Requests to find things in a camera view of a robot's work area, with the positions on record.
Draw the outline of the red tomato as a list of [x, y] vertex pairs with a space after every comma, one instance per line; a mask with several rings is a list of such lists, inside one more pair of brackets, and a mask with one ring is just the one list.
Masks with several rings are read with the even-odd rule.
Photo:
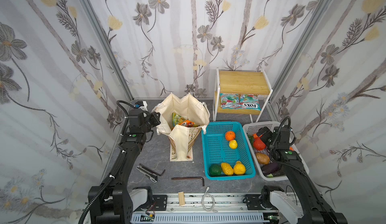
[[253, 147], [257, 150], [257, 151], [262, 151], [266, 148], [266, 144], [260, 139], [260, 138], [256, 138], [254, 141], [253, 141]]

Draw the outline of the green lemon candy bag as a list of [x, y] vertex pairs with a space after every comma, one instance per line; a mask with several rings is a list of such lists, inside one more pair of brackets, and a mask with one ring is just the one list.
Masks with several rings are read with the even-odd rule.
[[182, 116], [180, 116], [179, 114], [177, 114], [175, 112], [172, 114], [172, 126], [173, 127], [175, 127], [176, 125], [180, 125], [185, 121], [186, 121], [186, 119], [183, 118]]

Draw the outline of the orange tangerine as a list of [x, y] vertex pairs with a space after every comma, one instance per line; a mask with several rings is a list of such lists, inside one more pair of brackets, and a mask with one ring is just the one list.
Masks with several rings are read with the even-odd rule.
[[227, 141], [232, 141], [235, 140], [236, 134], [233, 131], [228, 131], [225, 133], [224, 137]]

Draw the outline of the floral canvas tote bag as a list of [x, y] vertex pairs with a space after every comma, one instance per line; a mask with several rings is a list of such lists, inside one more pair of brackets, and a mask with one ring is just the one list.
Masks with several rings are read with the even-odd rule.
[[[160, 125], [156, 127], [158, 135], [165, 135], [170, 141], [170, 161], [192, 161], [193, 145], [199, 133], [206, 133], [210, 122], [210, 112], [205, 102], [200, 102], [193, 95], [187, 94], [182, 98], [173, 93], [169, 94], [153, 109], [160, 113]], [[173, 124], [173, 115], [178, 115], [193, 123]]]

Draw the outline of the orange candy bag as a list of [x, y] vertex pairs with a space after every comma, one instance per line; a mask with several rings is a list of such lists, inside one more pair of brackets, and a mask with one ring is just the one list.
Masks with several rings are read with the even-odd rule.
[[198, 125], [190, 120], [185, 120], [183, 121], [182, 123], [180, 123], [181, 126], [184, 126], [184, 127], [198, 127]]

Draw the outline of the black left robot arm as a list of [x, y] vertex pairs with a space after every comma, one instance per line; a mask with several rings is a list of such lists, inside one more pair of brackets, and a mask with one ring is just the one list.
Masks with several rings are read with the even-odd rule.
[[79, 218], [83, 224], [90, 216], [92, 224], [129, 224], [135, 210], [127, 190], [128, 179], [146, 143], [146, 134], [161, 124], [160, 113], [142, 109], [124, 111], [124, 125], [118, 144], [120, 154], [111, 171], [98, 186], [93, 186], [88, 193], [88, 205]]

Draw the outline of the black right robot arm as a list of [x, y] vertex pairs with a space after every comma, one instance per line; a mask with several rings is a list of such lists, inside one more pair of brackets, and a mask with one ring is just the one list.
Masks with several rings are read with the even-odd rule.
[[296, 151], [290, 150], [289, 125], [273, 130], [268, 144], [271, 162], [281, 169], [291, 183], [299, 204], [290, 201], [278, 187], [265, 186], [261, 191], [260, 205], [266, 209], [277, 208], [289, 224], [346, 224], [346, 217], [337, 213], [323, 198], [306, 173], [302, 159]]

